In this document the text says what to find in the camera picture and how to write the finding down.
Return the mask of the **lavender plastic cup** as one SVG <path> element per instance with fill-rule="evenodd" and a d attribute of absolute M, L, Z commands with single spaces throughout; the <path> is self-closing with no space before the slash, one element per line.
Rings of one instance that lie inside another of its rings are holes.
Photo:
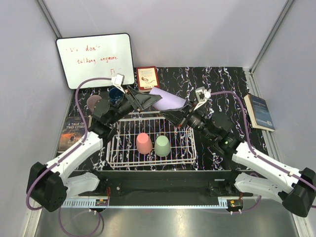
<path fill-rule="evenodd" d="M 149 93 L 152 95 L 161 96 L 161 99 L 153 104 L 153 107 L 156 108 L 158 111 L 182 108 L 186 103 L 185 99 L 157 87 L 152 88 Z"/>

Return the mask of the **dark blue mug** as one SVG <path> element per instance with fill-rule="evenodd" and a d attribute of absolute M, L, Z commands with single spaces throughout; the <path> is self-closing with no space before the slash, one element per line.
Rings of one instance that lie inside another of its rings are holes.
<path fill-rule="evenodd" d="M 112 89 L 110 89 L 109 99 L 113 105 L 120 102 L 123 98 L 124 98 L 124 93 L 120 89 L 116 87 L 113 87 Z"/>

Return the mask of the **white wire dish rack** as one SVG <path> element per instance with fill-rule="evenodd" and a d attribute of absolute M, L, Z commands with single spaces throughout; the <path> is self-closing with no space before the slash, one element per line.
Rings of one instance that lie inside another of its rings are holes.
<path fill-rule="evenodd" d="M 164 117 L 147 114 L 120 119 L 114 127 L 117 134 L 107 144 L 106 154 L 107 163 L 113 169 L 186 165 L 195 163 L 197 159 L 194 130 L 188 126 L 178 129 Z M 154 151 L 140 154 L 136 149 L 139 133 L 148 134 L 153 144 L 159 136 L 166 136 L 170 141 L 170 153 L 165 157 L 156 155 Z"/>

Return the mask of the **mauve ceramic mug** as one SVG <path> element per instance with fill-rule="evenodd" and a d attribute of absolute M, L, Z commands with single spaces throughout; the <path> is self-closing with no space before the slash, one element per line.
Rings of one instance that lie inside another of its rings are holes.
<path fill-rule="evenodd" d="M 95 104 L 101 99 L 102 97 L 99 95 L 92 95 L 87 99 L 86 105 L 91 112 L 94 112 Z"/>

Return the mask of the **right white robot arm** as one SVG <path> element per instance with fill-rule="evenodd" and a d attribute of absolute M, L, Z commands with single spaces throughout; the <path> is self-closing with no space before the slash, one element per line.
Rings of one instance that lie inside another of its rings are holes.
<path fill-rule="evenodd" d="M 239 173 L 224 183 L 228 195 L 253 193 L 273 199 L 289 212 L 307 217 L 316 198 L 316 173 L 283 164 L 253 148 L 231 132 L 233 123 L 223 113 L 207 119 L 203 112 L 186 104 L 177 109 L 161 109 L 160 113 L 175 127 L 189 126 L 204 136 L 219 156 L 251 168 L 260 178 Z"/>

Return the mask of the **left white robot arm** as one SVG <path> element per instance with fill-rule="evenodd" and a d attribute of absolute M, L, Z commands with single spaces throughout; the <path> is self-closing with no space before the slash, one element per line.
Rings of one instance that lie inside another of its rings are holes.
<path fill-rule="evenodd" d="M 32 198 L 41 207 L 53 212 L 62 206 L 66 198 L 93 192 L 100 196 L 106 192 L 107 178 L 96 170 L 71 177 L 72 172 L 89 156 L 107 145 L 117 133 L 113 126 L 118 120 L 134 110 L 142 111 L 161 99 L 159 95 L 141 93 L 128 87 L 123 98 L 116 104 L 92 95 L 87 106 L 92 111 L 94 122 L 85 128 L 85 133 L 75 144 L 58 157 L 42 164 L 35 163 L 29 174 L 26 204 L 30 210 Z"/>

